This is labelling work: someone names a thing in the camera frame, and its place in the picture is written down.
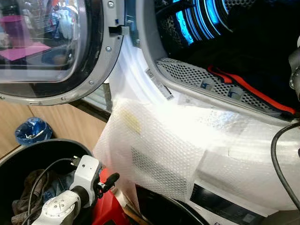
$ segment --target door glass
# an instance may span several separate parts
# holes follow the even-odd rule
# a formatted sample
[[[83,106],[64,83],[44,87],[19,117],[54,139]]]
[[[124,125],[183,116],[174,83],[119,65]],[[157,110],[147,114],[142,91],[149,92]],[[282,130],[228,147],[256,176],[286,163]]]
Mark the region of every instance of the door glass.
[[[0,0],[0,83],[61,82],[72,74],[87,33],[78,4]]]

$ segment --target washing machine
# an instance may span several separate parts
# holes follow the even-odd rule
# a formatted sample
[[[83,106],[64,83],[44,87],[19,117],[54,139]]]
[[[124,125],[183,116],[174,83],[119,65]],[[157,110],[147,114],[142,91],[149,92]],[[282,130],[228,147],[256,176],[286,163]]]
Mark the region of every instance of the washing machine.
[[[263,15],[269,9],[273,19],[278,6],[285,9],[283,22],[278,19],[273,30],[259,26],[249,36],[258,24],[270,23]],[[150,104],[201,102],[255,118],[266,128],[283,127],[299,118],[297,77],[291,76],[299,57],[294,55],[292,70],[288,57],[297,50],[300,35],[294,20],[297,7],[297,1],[281,0],[2,0],[0,100],[58,105],[83,99],[101,108],[105,103],[97,102],[99,87],[108,83],[113,100],[121,96]],[[274,27],[280,32],[272,33]],[[272,47],[255,50],[268,42]],[[273,57],[280,53],[286,55]],[[245,71],[253,65],[259,65],[259,73],[249,78]],[[258,84],[262,74],[272,79]],[[268,158],[265,146],[261,157]],[[247,168],[265,165],[257,158],[235,156]],[[211,171],[222,170],[224,157],[208,161],[215,169]],[[297,163],[292,163],[290,177],[297,178]],[[213,225],[256,225],[278,211],[294,210],[276,177],[266,181],[267,187],[258,187],[266,174],[275,176],[271,170],[270,165],[254,170],[247,188],[245,182],[235,188],[199,168],[188,205]],[[277,192],[270,191],[274,183]],[[272,194],[278,194],[278,200]],[[288,200],[274,206],[282,199]]]

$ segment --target label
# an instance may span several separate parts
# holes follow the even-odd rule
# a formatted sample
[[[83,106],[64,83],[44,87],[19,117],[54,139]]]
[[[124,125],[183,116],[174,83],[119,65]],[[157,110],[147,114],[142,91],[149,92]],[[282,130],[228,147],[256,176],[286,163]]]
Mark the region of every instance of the label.
[[[148,74],[149,78],[152,80],[152,82],[155,84],[155,86],[157,86],[159,91],[163,94],[163,96],[168,101],[174,98],[174,95],[170,92],[170,90],[166,86],[164,86],[161,82],[159,82],[156,79],[156,77],[150,72],[149,69],[146,71],[146,73]]]

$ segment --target washing machine door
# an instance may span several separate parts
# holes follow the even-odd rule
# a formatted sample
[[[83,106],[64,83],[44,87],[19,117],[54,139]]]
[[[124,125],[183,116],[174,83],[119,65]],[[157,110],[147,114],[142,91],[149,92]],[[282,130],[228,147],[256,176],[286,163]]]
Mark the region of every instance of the washing machine door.
[[[55,105],[109,76],[122,44],[123,0],[0,0],[0,99]]]

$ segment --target red strip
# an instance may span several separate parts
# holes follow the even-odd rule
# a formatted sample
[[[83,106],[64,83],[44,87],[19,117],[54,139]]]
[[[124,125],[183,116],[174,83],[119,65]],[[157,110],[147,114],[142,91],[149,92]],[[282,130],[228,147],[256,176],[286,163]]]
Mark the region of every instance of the red strip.
[[[222,70],[220,70],[219,68],[217,68],[217,70],[225,75],[230,76],[231,78],[233,78],[237,83],[239,83],[241,86],[245,87],[247,90],[249,90],[250,92],[252,92],[253,94],[255,94],[256,96],[260,97],[262,100],[266,101],[267,103],[269,103],[270,105],[274,106],[277,109],[280,109],[282,111],[286,111],[289,112],[291,114],[295,114],[296,110],[282,105],[276,101],[274,101],[272,98],[266,96],[265,94],[261,93],[259,90],[255,89],[254,87],[250,86],[250,84],[248,84],[246,81],[243,80],[243,78],[241,78],[238,75],[235,74],[230,74],[230,73],[226,73],[223,72]]]
[[[232,83],[233,82],[228,76],[225,76],[224,74],[221,74],[221,73],[213,71],[213,66],[212,65],[210,65],[207,68],[207,71],[210,72],[210,73],[212,73],[212,74],[214,74],[214,75],[222,77],[223,80],[224,80],[224,83]]]

